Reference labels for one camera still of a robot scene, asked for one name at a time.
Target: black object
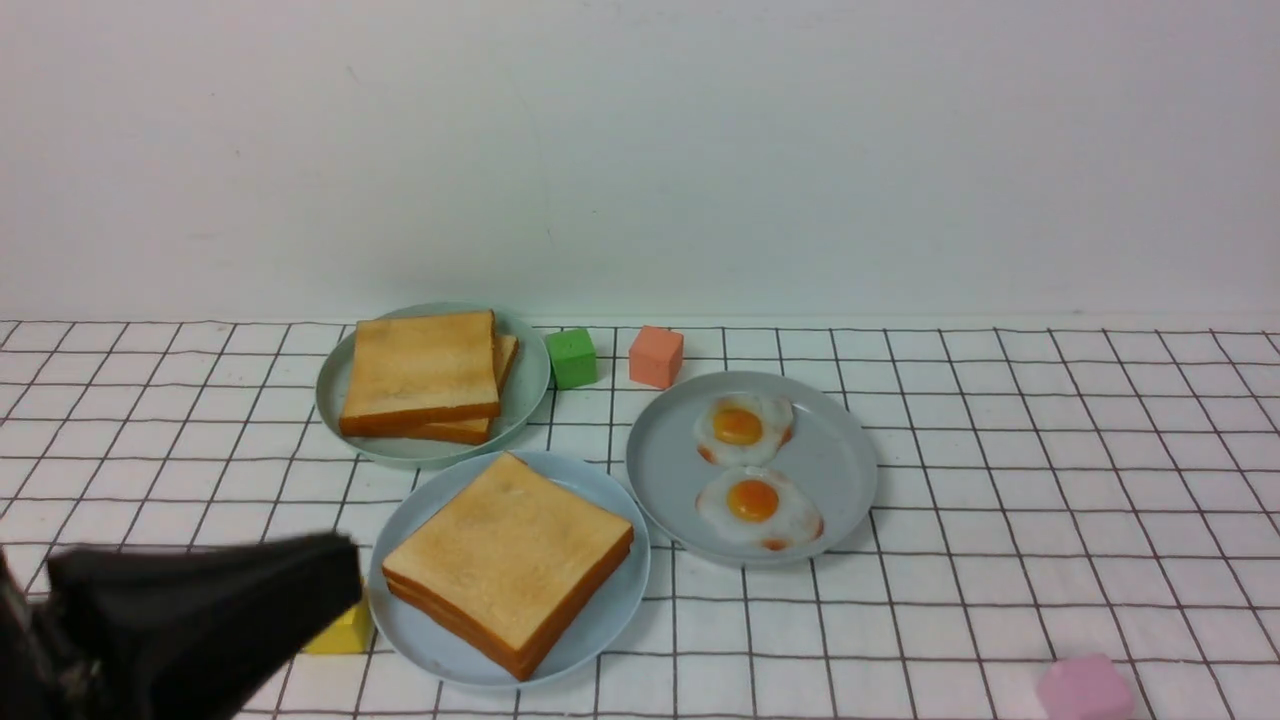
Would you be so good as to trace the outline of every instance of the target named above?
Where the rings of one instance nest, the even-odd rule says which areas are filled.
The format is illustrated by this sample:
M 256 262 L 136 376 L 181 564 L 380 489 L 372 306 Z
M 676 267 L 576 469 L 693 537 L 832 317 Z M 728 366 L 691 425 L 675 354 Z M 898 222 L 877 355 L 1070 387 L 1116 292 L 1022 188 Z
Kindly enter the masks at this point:
M 0 552 L 0 720 L 229 720 L 364 592 L 335 533 L 47 566 L 28 606 Z

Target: plate rim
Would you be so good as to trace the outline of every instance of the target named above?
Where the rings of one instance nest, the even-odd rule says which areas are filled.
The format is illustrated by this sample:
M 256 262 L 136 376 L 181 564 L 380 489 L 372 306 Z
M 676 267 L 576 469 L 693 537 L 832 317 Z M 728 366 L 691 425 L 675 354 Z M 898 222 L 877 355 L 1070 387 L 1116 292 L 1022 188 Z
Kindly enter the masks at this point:
M 748 378 L 748 379 L 753 378 L 753 377 L 754 378 L 768 378 L 768 382 L 791 383 L 791 384 L 803 387 L 806 391 L 814 393 L 815 397 L 820 398 L 819 402 L 829 402 L 832 407 L 835 407 L 835 409 L 840 410 L 841 413 L 844 413 L 845 415 L 847 415 L 849 429 L 852 430 L 851 433 L 849 433 L 850 437 L 854 438 L 854 442 L 865 446 L 865 450 L 867 450 L 867 452 L 868 452 L 868 455 L 870 457 L 869 468 L 870 468 L 870 486 L 872 487 L 870 487 L 870 492 L 867 495 L 868 500 L 864 503 L 865 506 L 861 507 L 861 509 L 859 509 L 858 520 L 855 523 L 852 523 L 852 525 L 850 525 L 850 528 L 846 532 L 841 533 L 840 536 L 829 536 L 827 538 L 823 538 L 823 539 L 819 539 L 817 542 L 809 543 L 809 544 L 806 544 L 806 546 L 804 546 L 801 548 L 796 548 L 797 552 L 795 552 L 795 553 L 786 553 L 786 555 L 783 555 L 781 557 L 755 556 L 755 555 L 753 555 L 753 556 L 736 556 L 736 555 L 719 553 L 719 552 L 716 552 L 713 550 L 707 550 L 705 547 L 701 547 L 701 546 L 699 546 L 696 543 L 689 542 L 681 533 L 673 532 L 672 528 L 667 527 L 667 524 L 662 523 L 653 514 L 653 511 L 645 503 L 641 491 L 639 489 L 640 486 L 641 486 L 641 483 L 644 480 L 643 479 L 637 480 L 637 478 L 632 474 L 632 468 L 635 468 L 635 465 L 636 465 L 632 460 L 634 460 L 635 455 L 639 452 L 639 442 L 640 442 L 639 438 L 643 434 L 643 433 L 634 432 L 635 428 L 641 427 L 641 423 L 645 423 L 645 421 L 652 423 L 653 419 L 648 418 L 648 420 L 646 420 L 646 415 L 657 414 L 657 413 L 662 411 L 662 407 L 659 406 L 659 404 L 669 393 L 678 392 L 680 388 L 681 388 L 681 386 L 686 386 L 686 387 L 690 386 L 690 384 L 696 386 L 696 384 L 700 384 L 700 383 L 710 382 L 709 378 L 723 378 L 726 375 L 736 375 L 736 377 L 742 377 L 742 378 Z M 876 443 L 872 441 L 870 436 L 867 433 L 867 428 L 864 428 L 861 425 L 861 423 L 858 420 L 858 416 L 854 415 L 854 413 L 850 411 L 849 409 L 842 407 L 835 400 L 827 397 L 827 393 L 819 391 L 818 388 L 815 388 L 815 387 L 813 387 L 810 384 L 803 383 L 803 382 L 800 382 L 800 380 L 797 380 L 795 378 L 788 378 L 786 375 L 781 375 L 781 374 L 776 374 L 776 373 L 763 373 L 763 372 L 759 372 L 759 370 L 717 370 L 714 373 L 707 373 L 704 375 L 698 375 L 695 378 L 689 378 L 686 380 L 681 380 L 681 382 L 673 384 L 672 387 L 664 389 L 662 393 L 658 395 L 658 397 L 654 397 L 649 402 L 649 405 L 646 405 L 644 407 L 644 410 L 640 411 L 640 415 L 636 416 L 636 420 L 635 420 L 635 423 L 631 424 L 631 428 L 632 428 L 632 432 L 627 436 L 627 448 L 626 448 L 626 456 L 625 457 L 626 457 L 626 466 L 627 466 L 627 477 L 631 479 L 631 496 L 635 498 L 636 505 L 640 506 L 640 511 L 644 512 L 645 519 L 648 519 L 650 523 L 653 523 L 657 529 L 662 530 L 663 533 L 666 533 L 667 536 L 669 536 L 672 539 L 675 539 L 676 542 L 678 542 L 681 544 L 681 547 L 684 547 L 686 551 L 689 551 L 689 552 L 691 552 L 691 553 L 694 553 L 694 555 L 696 555 L 699 557 L 703 557 L 705 560 L 710 560 L 710 561 L 713 561 L 713 562 L 716 562 L 718 565 L 726 565 L 726 566 L 730 566 L 730 568 L 762 568 L 762 569 L 763 568 L 782 568 L 782 566 L 794 565 L 794 564 L 797 564 L 797 562 L 805 562 L 805 561 L 808 561 L 808 560 L 810 560 L 813 557 L 818 557 L 818 556 L 826 553 L 827 551 L 829 551 L 831 548 L 836 547 L 841 542 L 844 542 L 855 530 L 858 530 L 858 528 L 861 527 L 863 523 L 867 521 L 867 519 L 870 516 L 872 506 L 876 503 L 876 496 L 879 492 L 879 483 L 881 483 L 881 477 L 879 477 L 879 455 L 878 455 L 878 452 L 876 450 Z
M 563 455 L 563 454 L 559 454 L 559 452 L 552 452 L 552 451 L 548 451 L 548 450 L 497 450 L 497 451 L 488 452 L 488 454 L 484 454 L 484 455 L 477 455 L 475 457 L 468 457 L 466 460 L 466 462 L 475 462 L 476 466 L 480 468 L 480 470 L 476 473 L 476 477 L 479 477 L 480 471 L 484 471 L 484 468 L 488 468 L 489 464 L 492 464 L 494 460 L 497 460 L 497 457 L 499 455 L 502 455 L 503 452 L 511 452 L 512 455 L 520 457 L 521 460 L 525 460 L 525 459 L 529 459 L 529 457 L 554 457 L 557 460 L 573 462 L 576 465 L 582 466 L 588 471 L 589 477 L 594 478 L 594 480 L 590 480 L 590 482 L 598 482 L 602 486 L 607 486 L 607 487 L 611 487 L 611 488 L 617 489 L 618 492 L 621 492 L 621 495 L 623 497 L 626 497 L 627 502 L 630 503 L 630 507 L 632 507 L 635 510 L 635 518 L 639 519 L 639 524 L 632 523 L 632 527 L 635 528 L 635 537 L 632 538 L 631 542 L 632 542 L 632 547 L 634 548 L 639 547 L 641 550 L 641 553 L 643 553 L 641 560 L 640 560 L 640 562 L 641 562 L 641 568 L 640 568 L 641 582 L 636 583 L 635 591 L 631 593 L 634 597 L 628 598 L 627 607 L 626 607 L 625 620 L 622 620 L 621 623 L 618 623 L 618 626 L 609 634 L 608 639 L 603 643 L 603 646 L 600 648 L 594 650 L 594 651 L 586 653 L 584 657 L 579 659 L 577 661 L 575 661 L 570 666 L 564 667 L 563 670 L 559 670 L 557 673 L 552 673 L 552 674 L 549 674 L 549 675 L 547 675 L 544 678 L 536 678 L 536 679 L 530 679 L 530 680 L 517 680 L 515 676 L 512 676 L 509 683 L 502 683 L 502 684 L 468 683 L 466 680 L 458 680 L 456 678 L 448 678 L 445 675 L 436 674 L 436 673 L 434 673 L 431 670 L 428 670 L 426 667 L 422 667 L 421 665 L 419 665 L 417 662 L 415 662 L 413 659 L 411 659 L 410 656 L 404 655 L 404 652 L 401 651 L 401 648 L 396 643 L 396 641 L 392 639 L 392 634 L 387 632 L 383 620 L 379 618 L 378 605 L 370 602 L 369 610 L 370 610 L 370 616 L 374 620 L 374 626 L 378 628 L 378 633 L 387 641 L 387 643 L 396 651 L 397 655 L 399 655 L 401 657 L 403 657 L 404 660 L 407 660 L 410 664 L 412 664 L 415 667 L 417 667 L 422 673 L 430 675 L 431 678 L 435 678 L 435 679 L 440 680 L 442 683 L 451 683 L 451 684 L 454 684 L 457 687 L 476 688 L 476 689 L 483 689 L 483 691 L 525 689 L 525 688 L 531 688 L 531 687 L 535 687 L 535 685 L 543 685 L 543 684 L 553 683 L 556 680 L 563 679 L 564 676 L 567 676 L 567 675 L 575 673 L 576 670 L 581 669 L 584 665 L 586 665 L 591 660 L 599 657 L 602 653 L 604 653 L 605 651 L 608 651 L 609 647 L 612 647 L 613 643 L 617 642 L 617 639 L 620 637 L 622 637 L 622 633 L 625 633 L 626 629 L 630 628 L 631 624 L 635 621 L 636 614 L 640 611 L 640 606 L 644 603 L 645 591 L 649 587 L 649 579 L 650 579 L 650 575 L 653 573 L 653 546 L 652 546 L 653 538 L 652 538 L 652 536 L 649 533 L 649 527 L 646 525 L 648 516 L 645 515 L 644 510 L 640 509 L 640 505 L 636 502 L 635 496 L 631 492 L 628 492 L 627 488 L 621 482 L 618 482 L 613 475 L 609 475 L 604 470 L 600 470 L 599 468 L 596 468 L 595 465 L 591 465 L 590 462 L 582 460 L 581 457 Z M 444 470 L 442 474 L 449 473 L 449 471 L 456 471 L 457 468 L 460 468 L 460 466 L 461 466 L 461 464 L 453 465 L 453 466 L 448 468 L 447 470 Z M 396 510 L 392 511 L 392 514 L 387 518 L 387 521 L 383 524 L 381 529 L 378 530 L 378 538 L 374 541 L 374 547 L 372 547 L 372 551 L 370 552 L 370 557 L 369 557 L 369 573 L 366 575 L 366 587 L 369 588 L 370 593 L 380 592 L 380 588 L 375 587 L 375 583 L 374 583 L 375 578 L 381 582 L 383 587 L 385 587 L 385 584 L 387 584 L 387 578 L 385 578 L 385 575 L 383 575 L 381 561 L 379 560 L 379 552 L 378 552 L 379 548 L 383 547 L 383 544 L 384 544 L 384 538 L 387 537 L 387 528 L 392 524 L 392 520 L 396 518 L 396 515 L 398 512 L 401 512 L 401 509 L 404 507 L 408 502 L 412 501 L 413 496 L 416 496 L 419 493 L 424 493 L 424 495 L 425 493 L 430 493 L 430 492 L 433 492 L 433 487 L 434 488 L 439 488 L 440 486 L 438 483 L 434 483 L 434 480 L 436 478 L 439 478 L 439 475 L 436 475 L 435 478 L 431 478 L 433 482 L 425 482 L 425 483 L 420 484 L 417 488 L 413 489 L 413 492 L 411 492 L 408 496 L 406 496 L 404 500 L 402 500 L 399 503 L 397 503 L 396 505 Z M 564 489 L 568 489 L 570 492 L 573 492 L 571 488 L 564 488 Z M 401 601 L 396 596 L 390 594 L 389 591 L 387 591 L 387 594 L 390 597 L 390 600 L 393 602 L 401 602 L 401 603 L 403 603 L 403 601 Z
M 493 310 L 494 314 L 497 316 L 500 316 L 503 322 L 518 327 L 521 331 L 527 331 L 530 337 L 539 337 L 539 338 L 541 337 L 541 333 L 538 332 L 538 329 L 534 325 L 529 324 L 529 322 L 526 322 L 524 318 L 511 311 L 509 309 L 492 302 L 474 302 L 468 300 L 439 300 L 433 302 L 420 302 L 417 305 L 407 305 L 398 310 L 384 313 L 375 319 L 381 320 L 388 318 L 407 318 L 407 316 L 413 316 L 412 313 L 425 311 L 430 309 L 447 310 L 452 313 L 467 313 L 472 310 Z M 445 313 L 438 311 L 426 314 L 443 315 Z M 355 338 L 356 333 L 352 332 L 347 337 L 339 340 L 338 343 L 334 345 L 333 350 L 330 350 L 329 354 L 325 356 L 324 363 L 320 364 L 320 370 L 316 373 L 315 382 L 312 382 L 312 402 L 315 402 L 316 414 L 320 415 L 320 424 L 323 424 L 325 429 L 329 430 L 329 434 L 337 438 L 338 442 L 340 442 L 351 452 L 356 455 L 362 455 L 367 457 L 370 461 L 378 462 L 379 465 L 397 468 L 397 469 L 406 469 L 410 466 L 420 469 L 444 469 L 452 465 L 457 465 L 463 460 L 470 460 L 471 457 L 479 457 L 480 455 L 493 452 L 500 448 L 503 442 L 508 441 L 513 436 L 513 433 L 520 432 L 521 429 L 525 428 L 525 425 L 529 424 L 529 420 L 534 416 L 534 413 L 538 411 L 539 405 L 541 405 L 543 400 L 545 400 L 547 392 L 550 388 L 550 379 L 552 379 L 550 355 L 547 352 L 545 342 L 539 342 L 536 343 L 538 346 L 536 350 L 532 350 L 532 352 L 541 356 L 543 359 L 541 365 L 544 370 L 543 373 L 539 373 L 540 375 L 544 377 L 541 378 L 541 391 L 538 396 L 538 401 L 531 405 L 527 413 L 525 413 L 517 420 L 512 421 L 511 425 L 508 425 L 507 429 L 499 433 L 498 436 L 492 437 L 484 443 L 475 446 L 454 443 L 458 445 L 461 450 L 448 455 L 436 455 L 436 456 L 389 455 L 385 452 L 365 450 L 352 443 L 347 437 L 344 437 L 338 430 L 337 418 L 330 419 L 325 416 L 325 413 L 321 410 L 321 407 L 326 404 L 323 404 L 320 400 L 321 388 L 334 383 L 334 380 L 330 380 L 329 383 L 325 383 L 324 380 L 325 378 L 332 377 L 337 372 L 338 354 L 340 351 L 347 351 L 348 347 L 353 351 L 356 345 Z M 530 351 L 530 348 L 527 347 L 529 345 L 532 343 L 525 343 L 525 346 L 521 347 L 520 355 L 524 355 L 525 352 Z M 520 361 L 521 357 L 517 355 L 516 363 Z

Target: yellow cube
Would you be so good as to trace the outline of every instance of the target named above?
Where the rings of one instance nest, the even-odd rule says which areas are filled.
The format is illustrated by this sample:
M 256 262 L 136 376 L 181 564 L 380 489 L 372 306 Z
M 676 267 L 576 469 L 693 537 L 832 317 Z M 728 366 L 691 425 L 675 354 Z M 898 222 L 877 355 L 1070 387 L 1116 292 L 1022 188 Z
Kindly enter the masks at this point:
M 325 632 L 316 635 L 303 652 L 310 655 L 353 655 L 369 650 L 374 619 L 369 614 L 369 593 L 342 614 Z

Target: toast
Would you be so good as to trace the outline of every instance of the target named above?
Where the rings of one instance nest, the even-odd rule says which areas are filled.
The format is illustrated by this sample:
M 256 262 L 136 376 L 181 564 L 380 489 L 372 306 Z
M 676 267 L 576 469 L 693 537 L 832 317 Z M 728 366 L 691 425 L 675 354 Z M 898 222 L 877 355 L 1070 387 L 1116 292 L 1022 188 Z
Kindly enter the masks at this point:
M 516 365 L 516 354 L 520 352 L 520 338 L 516 336 L 498 336 L 498 356 L 494 360 L 498 366 L 498 393 L 507 387 L 507 378 Z M 481 445 L 493 437 L 493 425 L 497 418 L 481 418 L 479 420 L 456 420 L 453 423 L 426 423 L 416 428 L 410 428 L 396 437 L 413 439 L 438 439 L 444 442 L 457 442 L 462 445 Z
M 426 423 L 497 418 L 492 310 L 365 320 L 356 325 L 344 436 L 388 437 Z
M 517 680 L 631 553 L 635 528 L 503 452 L 383 561 L 392 594 Z

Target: egg yolk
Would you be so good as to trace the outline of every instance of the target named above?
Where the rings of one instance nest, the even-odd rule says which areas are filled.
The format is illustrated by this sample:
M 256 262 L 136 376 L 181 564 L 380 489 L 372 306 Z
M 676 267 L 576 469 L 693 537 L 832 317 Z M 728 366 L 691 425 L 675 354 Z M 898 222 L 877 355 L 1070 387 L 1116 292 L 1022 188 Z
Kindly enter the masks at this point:
M 754 445 L 764 437 L 764 425 L 754 413 L 741 407 L 726 407 L 712 418 L 716 439 L 728 445 Z
M 730 512 L 739 520 L 763 523 L 778 511 L 778 491 L 769 483 L 753 478 L 731 487 L 726 502 Z

